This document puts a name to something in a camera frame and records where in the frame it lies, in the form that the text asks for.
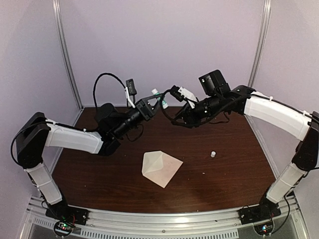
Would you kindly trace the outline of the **green white glue stick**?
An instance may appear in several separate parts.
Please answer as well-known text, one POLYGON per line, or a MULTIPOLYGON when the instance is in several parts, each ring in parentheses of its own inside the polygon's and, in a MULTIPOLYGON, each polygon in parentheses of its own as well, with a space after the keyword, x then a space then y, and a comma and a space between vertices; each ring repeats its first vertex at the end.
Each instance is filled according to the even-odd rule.
POLYGON ((161 101, 161 104, 162 104, 163 109, 167 109, 167 108, 168 108, 167 102, 166 102, 165 100, 161 100, 161 94, 160 94, 160 92, 159 92, 156 88, 152 89, 152 94, 153 94, 154 96, 157 96, 157 101, 158 101, 158 102, 161 101))

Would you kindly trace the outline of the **white glue stick cap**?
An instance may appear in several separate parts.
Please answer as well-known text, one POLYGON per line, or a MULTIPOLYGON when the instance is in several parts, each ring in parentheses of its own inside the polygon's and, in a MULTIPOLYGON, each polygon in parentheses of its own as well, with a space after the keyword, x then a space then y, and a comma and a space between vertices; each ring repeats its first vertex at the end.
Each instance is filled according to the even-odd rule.
POLYGON ((211 158, 214 158, 215 156, 216 156, 216 152, 215 152, 215 151, 212 151, 211 154, 210 154, 210 157, 211 157, 211 158))

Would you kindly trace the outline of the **beige envelope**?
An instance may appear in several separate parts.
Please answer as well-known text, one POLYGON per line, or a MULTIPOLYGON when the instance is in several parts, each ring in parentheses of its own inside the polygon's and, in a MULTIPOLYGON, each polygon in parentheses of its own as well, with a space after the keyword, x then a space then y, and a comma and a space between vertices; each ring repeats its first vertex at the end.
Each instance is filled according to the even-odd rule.
POLYGON ((142 175, 165 188, 183 162, 162 151, 150 151, 143 155, 142 175))

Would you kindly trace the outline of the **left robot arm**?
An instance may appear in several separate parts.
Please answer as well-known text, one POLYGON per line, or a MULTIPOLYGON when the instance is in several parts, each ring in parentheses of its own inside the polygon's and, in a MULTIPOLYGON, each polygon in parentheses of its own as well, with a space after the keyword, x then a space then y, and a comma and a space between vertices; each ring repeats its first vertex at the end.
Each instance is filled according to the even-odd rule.
POLYGON ((93 130, 57 123, 46 118, 44 113, 36 112, 13 138, 11 157, 29 175, 47 203, 53 206, 53 214, 59 220, 67 221, 72 211, 65 205, 62 192, 43 162, 44 148, 59 147, 110 156, 130 130, 156 115, 161 107, 161 96, 142 98, 124 113, 106 103, 97 109, 95 120, 98 126, 93 130))

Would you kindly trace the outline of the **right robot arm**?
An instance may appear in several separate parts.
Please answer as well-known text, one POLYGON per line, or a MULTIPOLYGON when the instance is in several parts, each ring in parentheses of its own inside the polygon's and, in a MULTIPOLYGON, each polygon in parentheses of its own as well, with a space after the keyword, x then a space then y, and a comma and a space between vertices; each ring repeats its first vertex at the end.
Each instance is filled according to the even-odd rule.
POLYGON ((257 119, 231 115, 227 124, 182 129, 179 149, 187 177, 206 176, 187 194, 189 210, 204 211, 254 204, 275 175, 291 161, 298 141, 257 119))

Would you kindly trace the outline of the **right aluminium frame post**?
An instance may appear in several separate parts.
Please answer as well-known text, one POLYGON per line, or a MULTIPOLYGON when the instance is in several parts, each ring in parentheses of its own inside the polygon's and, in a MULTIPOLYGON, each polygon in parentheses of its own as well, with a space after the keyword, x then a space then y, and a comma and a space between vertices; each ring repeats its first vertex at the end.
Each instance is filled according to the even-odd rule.
POLYGON ((264 0, 264 6, 262 11, 262 17, 261 17, 261 25, 260 25, 260 31, 259 31, 259 37, 255 52, 255 57, 249 77, 248 86, 253 87, 254 83, 257 78, 258 70, 261 64, 262 54, 268 34, 268 29, 270 25, 270 18, 271 18, 271 10, 272 10, 272 1, 271 0, 264 0))

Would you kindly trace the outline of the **aluminium frame post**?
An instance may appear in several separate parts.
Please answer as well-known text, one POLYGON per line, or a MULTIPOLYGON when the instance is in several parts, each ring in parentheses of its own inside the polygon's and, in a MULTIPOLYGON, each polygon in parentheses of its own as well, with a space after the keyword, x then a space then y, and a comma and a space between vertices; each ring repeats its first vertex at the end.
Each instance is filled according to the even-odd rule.
POLYGON ((79 90, 74 78, 74 73, 73 73, 70 56, 69 56, 69 52, 67 48, 67 41, 66 41, 66 37, 64 33, 60 1, 53 0, 52 5, 53 5, 53 13, 54 13, 55 21, 56 21, 57 34, 58 34, 59 43, 60 43, 61 52, 62 52, 62 59, 64 62, 67 78, 71 87, 71 92, 73 94, 77 109, 81 111, 83 110, 83 104, 80 99, 79 90))
POLYGON ((258 70, 261 64, 262 54, 268 34, 268 29, 270 25, 270 18, 271 18, 271 10, 272 10, 272 1, 271 0, 264 0, 264 6, 262 11, 262 17, 261 17, 261 25, 260 25, 260 31, 259 31, 259 37, 255 52, 255 57, 249 77, 248 86, 253 87, 254 83, 257 78, 258 70))

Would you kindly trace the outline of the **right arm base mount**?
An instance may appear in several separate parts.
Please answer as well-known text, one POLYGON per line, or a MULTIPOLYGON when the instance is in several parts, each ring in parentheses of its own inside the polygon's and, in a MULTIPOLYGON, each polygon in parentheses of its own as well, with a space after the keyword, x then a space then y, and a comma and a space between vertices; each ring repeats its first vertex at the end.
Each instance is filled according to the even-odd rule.
POLYGON ((281 210, 278 203, 273 203, 264 198, 256 206, 244 206, 238 211, 238 214, 241 224, 245 225, 280 216, 281 210))

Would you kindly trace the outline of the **aluminium front rail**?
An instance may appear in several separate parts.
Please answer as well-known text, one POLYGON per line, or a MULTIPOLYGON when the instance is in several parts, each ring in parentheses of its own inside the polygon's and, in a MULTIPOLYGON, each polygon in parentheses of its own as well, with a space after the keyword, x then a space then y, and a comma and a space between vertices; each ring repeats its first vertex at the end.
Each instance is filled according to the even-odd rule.
MULTIPOLYGON (((88 209, 85 225, 76 225, 66 239, 309 239, 295 196, 287 197, 289 217, 270 236, 255 232, 257 223, 242 224, 239 208, 175 214, 123 213, 88 209)), ((18 239, 61 239, 57 220, 45 215, 43 199, 32 196, 18 239)))

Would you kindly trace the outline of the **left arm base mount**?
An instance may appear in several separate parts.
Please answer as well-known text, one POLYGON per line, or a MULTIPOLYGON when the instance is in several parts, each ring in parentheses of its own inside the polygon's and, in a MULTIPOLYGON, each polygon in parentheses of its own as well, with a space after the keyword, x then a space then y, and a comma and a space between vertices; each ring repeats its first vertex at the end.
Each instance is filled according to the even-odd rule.
POLYGON ((47 217, 72 225, 86 225, 89 211, 87 209, 69 206, 63 194, 60 202, 50 204, 45 198, 45 203, 47 204, 45 212, 47 217))

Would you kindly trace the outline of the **left aluminium frame post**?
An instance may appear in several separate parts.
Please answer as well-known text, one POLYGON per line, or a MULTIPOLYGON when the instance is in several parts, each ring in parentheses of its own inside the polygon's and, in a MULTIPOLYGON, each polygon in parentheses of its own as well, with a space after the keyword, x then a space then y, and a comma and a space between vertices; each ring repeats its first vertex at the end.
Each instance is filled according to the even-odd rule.
POLYGON ((69 56, 69 52, 67 48, 67 41, 66 41, 66 37, 64 33, 60 1, 53 0, 52 5, 53 5, 53 13, 54 13, 55 21, 56 21, 57 34, 58 34, 59 43, 60 43, 61 52, 62 52, 62 59, 64 62, 67 78, 71 87, 71 92, 73 94, 77 109, 81 111, 83 110, 83 104, 80 99, 79 90, 74 78, 74 73, 73 73, 70 56, 69 56))

